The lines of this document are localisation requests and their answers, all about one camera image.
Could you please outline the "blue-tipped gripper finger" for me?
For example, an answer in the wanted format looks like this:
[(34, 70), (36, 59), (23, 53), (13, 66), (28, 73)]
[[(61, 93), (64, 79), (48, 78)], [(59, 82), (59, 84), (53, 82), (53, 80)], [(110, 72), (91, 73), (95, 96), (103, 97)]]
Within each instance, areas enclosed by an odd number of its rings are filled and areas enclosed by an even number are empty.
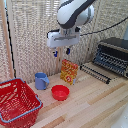
[(67, 55), (70, 54), (70, 49), (71, 49), (71, 48), (67, 48), (67, 50), (66, 50), (66, 54), (67, 54)]
[(54, 54), (54, 57), (57, 57), (58, 51), (54, 49), (53, 54)]

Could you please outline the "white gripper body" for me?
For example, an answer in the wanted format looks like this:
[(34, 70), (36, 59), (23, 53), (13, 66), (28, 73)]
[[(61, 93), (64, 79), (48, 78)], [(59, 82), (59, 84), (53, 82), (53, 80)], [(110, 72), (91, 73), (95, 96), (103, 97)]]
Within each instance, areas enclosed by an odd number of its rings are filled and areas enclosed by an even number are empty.
[(62, 34), (60, 29), (51, 30), (47, 33), (47, 46), (50, 48), (75, 45), (79, 42), (80, 32)]

